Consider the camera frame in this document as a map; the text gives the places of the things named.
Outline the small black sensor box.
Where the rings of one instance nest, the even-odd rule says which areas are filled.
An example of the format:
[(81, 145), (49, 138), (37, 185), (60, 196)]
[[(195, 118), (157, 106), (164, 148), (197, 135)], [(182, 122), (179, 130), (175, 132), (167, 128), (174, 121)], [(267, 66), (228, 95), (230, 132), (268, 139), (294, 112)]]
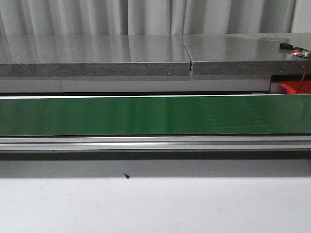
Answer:
[(293, 46), (289, 43), (280, 43), (279, 46), (280, 49), (284, 49), (284, 50), (293, 50)]

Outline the aluminium conveyor frame rail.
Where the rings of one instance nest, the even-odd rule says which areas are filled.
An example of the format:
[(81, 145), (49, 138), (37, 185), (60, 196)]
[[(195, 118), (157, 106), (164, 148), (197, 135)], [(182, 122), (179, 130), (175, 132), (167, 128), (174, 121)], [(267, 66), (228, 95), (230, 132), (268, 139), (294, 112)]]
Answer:
[(302, 135), (5, 137), (2, 160), (309, 159)]

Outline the green circuit board red LED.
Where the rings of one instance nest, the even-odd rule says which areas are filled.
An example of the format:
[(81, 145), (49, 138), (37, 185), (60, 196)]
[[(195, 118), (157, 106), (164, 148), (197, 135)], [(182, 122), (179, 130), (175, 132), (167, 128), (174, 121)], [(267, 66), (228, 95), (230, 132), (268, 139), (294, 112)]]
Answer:
[(294, 50), (292, 55), (303, 57), (303, 58), (310, 58), (311, 52), (306, 51), (306, 50)]

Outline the grey stone slab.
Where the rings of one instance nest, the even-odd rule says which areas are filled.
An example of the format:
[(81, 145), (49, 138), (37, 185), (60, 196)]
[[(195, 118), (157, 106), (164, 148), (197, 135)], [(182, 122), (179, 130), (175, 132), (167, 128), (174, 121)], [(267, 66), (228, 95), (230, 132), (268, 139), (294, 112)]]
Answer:
[(298, 75), (307, 58), (280, 49), (281, 43), (310, 49), (310, 33), (185, 35), (193, 75)]
[(180, 37), (2, 36), (6, 77), (186, 76), (191, 61)]

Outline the green conveyor belt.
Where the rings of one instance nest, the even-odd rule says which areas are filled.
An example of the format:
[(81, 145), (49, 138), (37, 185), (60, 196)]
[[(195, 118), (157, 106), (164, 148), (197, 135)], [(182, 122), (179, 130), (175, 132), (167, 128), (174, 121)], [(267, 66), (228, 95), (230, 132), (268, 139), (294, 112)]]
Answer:
[(310, 95), (0, 101), (1, 136), (310, 134)]

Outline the grey stone left slab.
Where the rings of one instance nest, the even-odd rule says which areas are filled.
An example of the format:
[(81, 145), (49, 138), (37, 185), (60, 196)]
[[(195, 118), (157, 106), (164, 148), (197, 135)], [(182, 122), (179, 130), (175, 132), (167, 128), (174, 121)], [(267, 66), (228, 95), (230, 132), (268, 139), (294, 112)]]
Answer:
[(6, 77), (186, 76), (191, 61), (180, 37), (2, 36)]

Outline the red plastic bin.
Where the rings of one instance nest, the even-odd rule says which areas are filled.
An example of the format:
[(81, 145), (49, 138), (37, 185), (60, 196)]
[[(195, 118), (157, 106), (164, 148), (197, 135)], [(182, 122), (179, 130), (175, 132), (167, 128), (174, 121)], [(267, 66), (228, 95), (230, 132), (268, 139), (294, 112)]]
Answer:
[(301, 81), (283, 81), (280, 83), (280, 86), (286, 90), (286, 94), (310, 94), (311, 82), (308, 80), (304, 81), (301, 86), (300, 83)]

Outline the grey stone right slab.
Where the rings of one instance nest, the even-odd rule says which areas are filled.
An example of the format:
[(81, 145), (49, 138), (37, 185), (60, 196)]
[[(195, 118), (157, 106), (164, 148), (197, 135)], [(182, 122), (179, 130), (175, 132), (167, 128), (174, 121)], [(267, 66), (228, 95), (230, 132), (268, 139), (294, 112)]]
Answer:
[(185, 35), (193, 75), (298, 75), (307, 58), (280, 49), (281, 43), (310, 49), (310, 33)]

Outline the grey pleated curtain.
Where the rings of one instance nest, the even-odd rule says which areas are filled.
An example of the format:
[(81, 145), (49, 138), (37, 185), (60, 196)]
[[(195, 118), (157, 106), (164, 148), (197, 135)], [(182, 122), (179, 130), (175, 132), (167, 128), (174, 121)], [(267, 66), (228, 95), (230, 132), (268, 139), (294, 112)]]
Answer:
[(3, 0), (9, 35), (286, 33), (294, 0)]

